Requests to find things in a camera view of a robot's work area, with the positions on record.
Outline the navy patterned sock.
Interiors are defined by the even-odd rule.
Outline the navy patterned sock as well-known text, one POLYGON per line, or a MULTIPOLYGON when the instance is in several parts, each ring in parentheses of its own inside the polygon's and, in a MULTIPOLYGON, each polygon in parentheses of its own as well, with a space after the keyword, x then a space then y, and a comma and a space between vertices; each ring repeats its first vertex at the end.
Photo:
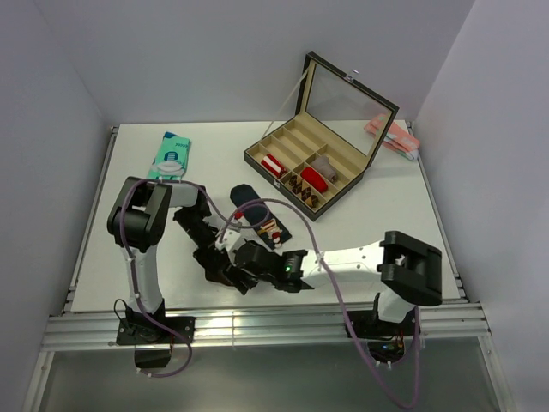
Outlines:
MULTIPOLYGON (((239 208, 249 201, 258 200, 259 196, 250 185, 241 184, 231 189, 230 198, 232 203, 239 208)), ((272 212, 265 209, 265 206, 265 203, 258 203, 244 212, 239 211, 239 213, 254 227, 256 235, 263 243, 270 250, 275 250, 289 241, 292 235, 272 212)))

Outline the dark brown sock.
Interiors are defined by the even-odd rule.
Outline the dark brown sock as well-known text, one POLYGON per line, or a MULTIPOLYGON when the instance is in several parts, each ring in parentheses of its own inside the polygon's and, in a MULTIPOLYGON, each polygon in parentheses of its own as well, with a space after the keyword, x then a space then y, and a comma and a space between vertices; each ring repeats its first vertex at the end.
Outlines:
POLYGON ((173 220, 187 233, 191 240, 192 236, 205 232, 216 233, 216 229, 205 222, 204 218, 205 215, 196 207, 183 207, 176 211, 173 216, 173 220))

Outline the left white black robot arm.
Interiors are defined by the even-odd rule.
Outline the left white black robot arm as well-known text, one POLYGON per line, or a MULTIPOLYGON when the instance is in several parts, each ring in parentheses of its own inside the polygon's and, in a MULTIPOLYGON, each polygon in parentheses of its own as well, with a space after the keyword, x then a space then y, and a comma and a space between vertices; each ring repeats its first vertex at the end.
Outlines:
POLYGON ((157 246, 164 235, 169 209, 174 220, 195 243, 195 260, 211 282, 229 284, 231 263, 226 251, 215 246, 217 230, 205 219, 212 215, 206 188, 128 177, 107 218, 107 231, 121 247, 130 285, 128 306, 145 312, 136 333, 146 342, 158 342, 167 332, 166 320, 155 314, 163 305, 157 273, 157 246))

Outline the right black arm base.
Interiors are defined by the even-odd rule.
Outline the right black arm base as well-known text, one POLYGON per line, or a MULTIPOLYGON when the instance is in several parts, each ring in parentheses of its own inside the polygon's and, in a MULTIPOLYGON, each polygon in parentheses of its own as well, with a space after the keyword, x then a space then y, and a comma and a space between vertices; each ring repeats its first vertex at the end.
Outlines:
POLYGON ((373 310, 350 311, 348 317, 357 338, 366 344, 375 362, 389 365, 404 359, 407 354, 405 339, 414 336, 417 326, 415 310, 400 323, 379 320, 373 310))

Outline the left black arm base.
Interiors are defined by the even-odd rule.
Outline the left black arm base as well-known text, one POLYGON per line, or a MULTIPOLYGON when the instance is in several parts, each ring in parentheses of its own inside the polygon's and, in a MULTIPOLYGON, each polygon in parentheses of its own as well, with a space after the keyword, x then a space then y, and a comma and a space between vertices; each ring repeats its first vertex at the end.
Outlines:
POLYGON ((134 363, 140 372, 161 374, 160 369, 172 359, 176 343, 188 346, 193 343, 196 318, 167 316, 165 302, 149 313, 153 322, 121 299, 115 300, 113 311, 119 321, 116 344, 135 348, 134 363))

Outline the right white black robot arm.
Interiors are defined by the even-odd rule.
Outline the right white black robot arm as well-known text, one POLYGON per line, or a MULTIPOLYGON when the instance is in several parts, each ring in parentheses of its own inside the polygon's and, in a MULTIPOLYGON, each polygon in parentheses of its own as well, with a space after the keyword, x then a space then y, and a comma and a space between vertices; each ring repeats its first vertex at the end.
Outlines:
POLYGON ((414 307, 443 301, 442 252, 398 231, 356 248, 278 254, 228 230, 217 238, 215 248, 227 254, 229 268, 246 281, 266 282, 288 293, 320 288, 332 280, 382 284, 371 324, 383 335, 392 333, 414 307))

